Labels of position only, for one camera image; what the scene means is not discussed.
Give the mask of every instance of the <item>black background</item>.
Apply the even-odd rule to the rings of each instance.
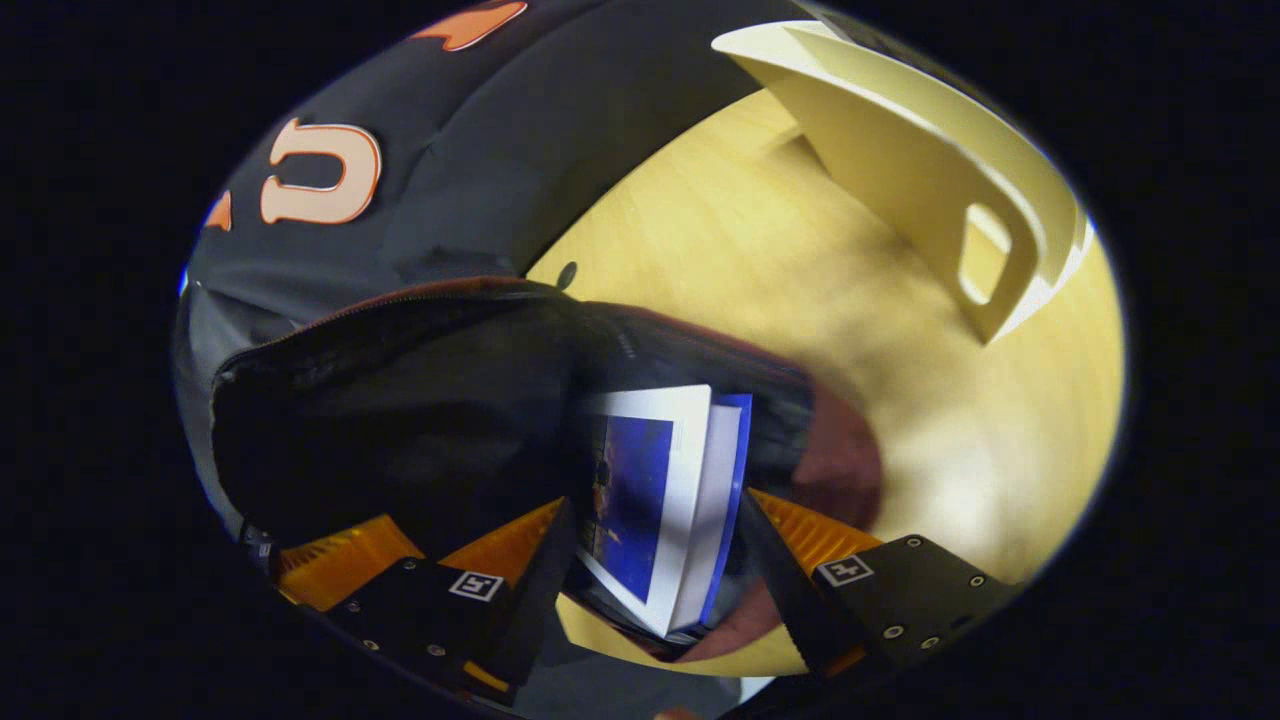
[[[461,4],[8,5],[17,129],[12,378],[19,703],[40,715],[451,716],[255,578],[195,479],[165,354],[223,179],[282,113]],[[897,714],[1261,692],[1261,416],[1275,325],[1262,224],[1265,4],[852,9],[977,82],[1096,211],[1130,314],[1130,430],[1103,501],[995,626],[877,693]]]

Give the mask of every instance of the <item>wooden floor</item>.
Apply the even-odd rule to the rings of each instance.
[[[573,261],[573,297],[641,305],[799,360],[881,442],[883,511],[863,529],[884,541],[920,533],[1020,582],[1076,525],[1116,436],[1124,337],[1103,245],[983,347],[914,250],[827,176],[760,91],[650,156],[529,277],[554,283]],[[575,642],[605,635],[570,606],[561,598]],[[778,650],[785,632],[774,635],[740,651],[773,660],[733,667],[803,671],[794,647]],[[654,664],[625,642],[590,642]],[[682,670],[718,673],[696,665]]]

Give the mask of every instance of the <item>blue book cover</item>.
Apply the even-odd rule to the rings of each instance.
[[[703,605],[701,623],[710,621],[712,607],[716,605],[716,596],[719,593],[721,577],[724,574],[724,562],[728,560],[728,548],[733,542],[733,525],[737,520],[737,506],[742,497],[742,478],[746,474],[746,446],[751,437],[751,396],[750,395],[717,395],[712,398],[716,405],[737,407],[741,410],[737,420],[737,455],[733,459],[733,484],[730,489],[728,507],[724,512],[724,530],[721,534],[719,555],[716,557],[716,570],[712,573],[712,587],[707,592],[707,603]]]
[[[641,602],[649,600],[673,423],[591,416],[595,477],[582,546]]]

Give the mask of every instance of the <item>book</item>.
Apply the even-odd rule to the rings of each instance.
[[[582,409],[594,477],[579,557],[658,637],[696,635],[710,620],[750,407],[704,384],[605,393]]]

